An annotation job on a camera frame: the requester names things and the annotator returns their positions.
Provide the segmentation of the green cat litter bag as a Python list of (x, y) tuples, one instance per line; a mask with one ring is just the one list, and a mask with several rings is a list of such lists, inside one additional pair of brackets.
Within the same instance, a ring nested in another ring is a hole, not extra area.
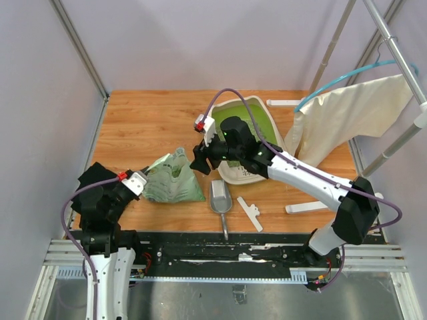
[(183, 147), (156, 160), (147, 170), (143, 196), (156, 203), (205, 201)]

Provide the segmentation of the metal litter scoop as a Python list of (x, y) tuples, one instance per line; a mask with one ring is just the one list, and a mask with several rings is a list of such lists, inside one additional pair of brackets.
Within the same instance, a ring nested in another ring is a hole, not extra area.
[(232, 208), (232, 197), (226, 182), (222, 179), (211, 181), (209, 188), (209, 205), (211, 210), (220, 215), (224, 239), (229, 240), (226, 213)]

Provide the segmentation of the white plastic bag clip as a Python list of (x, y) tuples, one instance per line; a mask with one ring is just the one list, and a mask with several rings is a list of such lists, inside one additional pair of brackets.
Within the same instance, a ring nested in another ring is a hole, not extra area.
[(260, 215), (260, 211), (258, 207), (256, 207), (254, 204), (248, 205), (245, 202), (243, 197), (238, 197), (237, 201), (242, 207), (242, 209), (244, 210), (244, 212), (246, 213), (246, 215), (248, 216), (248, 218), (250, 219), (250, 221), (252, 222), (252, 224), (254, 225), (254, 227), (256, 228), (256, 231), (262, 232), (263, 227), (261, 223), (258, 221), (258, 216)]

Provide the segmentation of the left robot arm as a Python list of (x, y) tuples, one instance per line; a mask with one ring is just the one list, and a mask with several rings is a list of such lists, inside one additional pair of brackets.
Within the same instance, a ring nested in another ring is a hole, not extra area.
[(136, 231), (122, 231), (118, 220), (136, 199), (119, 179), (78, 189), (71, 198), (81, 215), (80, 241), (87, 275), (86, 319), (127, 319), (129, 276), (143, 255)]

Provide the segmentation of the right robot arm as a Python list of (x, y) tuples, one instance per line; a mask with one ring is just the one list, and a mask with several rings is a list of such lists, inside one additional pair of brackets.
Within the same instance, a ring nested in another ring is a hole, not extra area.
[(237, 116), (221, 122), (223, 139), (216, 133), (215, 121), (211, 117), (200, 115), (195, 120), (194, 129), (203, 134), (203, 139), (193, 148), (191, 169), (209, 175), (222, 162), (237, 161), (249, 173), (291, 185), (335, 212), (334, 220), (314, 230), (304, 245), (302, 258), (307, 265), (320, 265), (330, 251), (341, 245), (364, 242), (380, 212), (367, 179), (332, 177), (293, 159), (277, 145), (257, 141), (248, 124)]

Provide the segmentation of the black cloth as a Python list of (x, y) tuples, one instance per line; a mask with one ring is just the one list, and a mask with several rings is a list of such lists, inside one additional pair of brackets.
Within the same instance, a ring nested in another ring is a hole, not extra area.
[(71, 208), (80, 214), (79, 228), (91, 228), (91, 224), (102, 223), (106, 217), (107, 194), (117, 185), (117, 174), (95, 162), (79, 178), (76, 193), (84, 191), (71, 199)]

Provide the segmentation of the cream fabric bag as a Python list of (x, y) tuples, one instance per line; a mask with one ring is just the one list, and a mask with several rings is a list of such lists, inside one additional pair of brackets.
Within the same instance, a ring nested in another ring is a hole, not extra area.
[(284, 138), (286, 151), (313, 167), (336, 147), (362, 135), (381, 137), (412, 98), (403, 75), (365, 81), (321, 94), (297, 113)]

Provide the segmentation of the white metal drying rack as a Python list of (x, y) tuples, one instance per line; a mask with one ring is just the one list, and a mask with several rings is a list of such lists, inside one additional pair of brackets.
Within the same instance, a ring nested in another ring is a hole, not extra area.
[(414, 93), (403, 74), (375, 69), (358, 84), (316, 95), (298, 107), (284, 143), (286, 151), (317, 167), (338, 145), (356, 138), (372, 177), (401, 210), (426, 206), (426, 148), (417, 151), (420, 128), (411, 118), (426, 113), (426, 2), (409, 1), (389, 26), (383, 44), (399, 43), (422, 68)]

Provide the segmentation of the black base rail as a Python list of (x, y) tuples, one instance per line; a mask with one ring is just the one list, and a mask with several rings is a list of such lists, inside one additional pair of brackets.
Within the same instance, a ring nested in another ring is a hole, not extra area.
[(317, 274), (340, 268), (355, 247), (331, 250), (320, 258), (304, 256), (306, 234), (236, 233), (225, 241), (219, 233), (172, 233), (125, 231), (120, 246), (135, 241), (133, 272), (146, 279), (190, 281), (291, 281), (297, 269)]

